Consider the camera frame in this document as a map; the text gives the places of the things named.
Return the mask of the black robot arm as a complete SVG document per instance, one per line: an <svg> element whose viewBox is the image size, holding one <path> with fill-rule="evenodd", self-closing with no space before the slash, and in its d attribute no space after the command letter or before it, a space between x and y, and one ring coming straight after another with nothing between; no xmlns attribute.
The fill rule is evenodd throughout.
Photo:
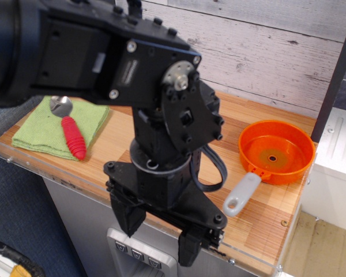
<svg viewBox="0 0 346 277"><path fill-rule="evenodd" d="M132 236L148 213L179 228L178 262L217 248L227 218L198 180L209 147L222 138L220 101L200 80L201 55L159 18L102 1L0 1L0 107L36 95L130 106L130 163L107 162L107 189L121 229Z"/></svg>

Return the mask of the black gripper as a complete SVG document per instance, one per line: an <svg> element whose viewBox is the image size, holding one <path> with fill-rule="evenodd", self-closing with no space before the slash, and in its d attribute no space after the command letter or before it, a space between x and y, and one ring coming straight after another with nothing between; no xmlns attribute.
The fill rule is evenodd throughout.
<svg viewBox="0 0 346 277"><path fill-rule="evenodd" d="M178 229L178 263L191 267L202 248L217 249L227 218L206 196L226 181L222 162L214 160L221 180L206 185L199 181L200 160L189 157L175 163L154 160L131 163L110 161L104 165L111 206L122 231L132 237L147 214Z"/></svg>

